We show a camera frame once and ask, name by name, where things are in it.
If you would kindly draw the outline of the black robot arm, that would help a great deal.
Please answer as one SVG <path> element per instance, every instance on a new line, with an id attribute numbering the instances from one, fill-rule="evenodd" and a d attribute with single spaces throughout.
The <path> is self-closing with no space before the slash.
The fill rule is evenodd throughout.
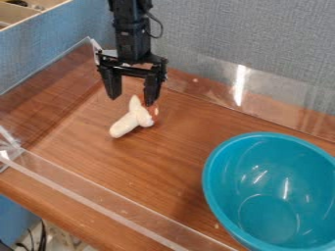
<path id="1" fill-rule="evenodd" d="M 161 22 L 149 13 L 152 0 L 106 0 L 113 13 L 114 50 L 96 48 L 96 65 L 108 97 L 121 94 L 124 75 L 144 80 L 144 104 L 151 107 L 160 97 L 161 84 L 167 80 L 168 59 L 152 53 L 151 21 Z"/>

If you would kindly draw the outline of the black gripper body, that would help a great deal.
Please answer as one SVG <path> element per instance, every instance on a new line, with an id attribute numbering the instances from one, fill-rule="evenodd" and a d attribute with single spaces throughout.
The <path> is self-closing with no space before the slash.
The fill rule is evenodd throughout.
<path id="1" fill-rule="evenodd" d="M 106 69 L 112 66 L 132 68 L 135 65 L 151 64 L 157 68 L 159 80 L 165 81 L 168 79 L 168 59 L 155 55 L 148 52 L 139 60 L 124 60 L 117 58 L 117 53 L 114 50 L 101 50 L 96 51 L 96 65 L 100 72 L 100 77 L 106 80 L 108 73 Z"/>

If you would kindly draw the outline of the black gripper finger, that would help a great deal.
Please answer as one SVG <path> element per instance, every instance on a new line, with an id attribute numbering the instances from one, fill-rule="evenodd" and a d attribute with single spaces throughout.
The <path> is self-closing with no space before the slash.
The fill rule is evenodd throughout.
<path id="1" fill-rule="evenodd" d="M 161 84 L 165 81 L 165 74 L 161 69 L 152 67 L 145 76 L 144 82 L 144 101 L 145 106 L 151 107 L 160 97 Z"/>
<path id="2" fill-rule="evenodd" d="M 114 68 L 98 67 L 106 96 L 114 100 L 121 94 L 121 75 Z"/>

